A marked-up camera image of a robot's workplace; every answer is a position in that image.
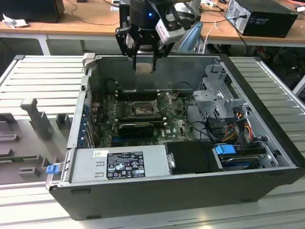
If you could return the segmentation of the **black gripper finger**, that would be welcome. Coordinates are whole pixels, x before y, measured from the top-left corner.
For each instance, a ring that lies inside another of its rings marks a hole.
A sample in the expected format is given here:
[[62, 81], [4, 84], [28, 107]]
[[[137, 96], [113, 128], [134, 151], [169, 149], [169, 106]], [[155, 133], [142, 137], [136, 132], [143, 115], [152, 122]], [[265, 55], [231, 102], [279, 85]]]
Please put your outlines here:
[[153, 62], [152, 62], [152, 71], [156, 70], [156, 63], [157, 60], [162, 57], [167, 57], [170, 51], [173, 48], [173, 43], [164, 45], [162, 48], [159, 48], [158, 42], [152, 43], [152, 50], [153, 50]]
[[136, 36], [136, 38], [133, 39], [132, 46], [129, 47], [127, 45], [127, 41], [130, 41], [130, 38], [132, 38], [130, 31], [131, 31], [131, 26], [125, 28], [118, 27], [115, 30], [115, 38], [120, 47], [122, 55], [132, 58], [133, 61], [132, 69], [136, 70], [136, 61], [137, 61], [136, 56], [140, 48], [140, 34], [138, 34], [138, 36]]

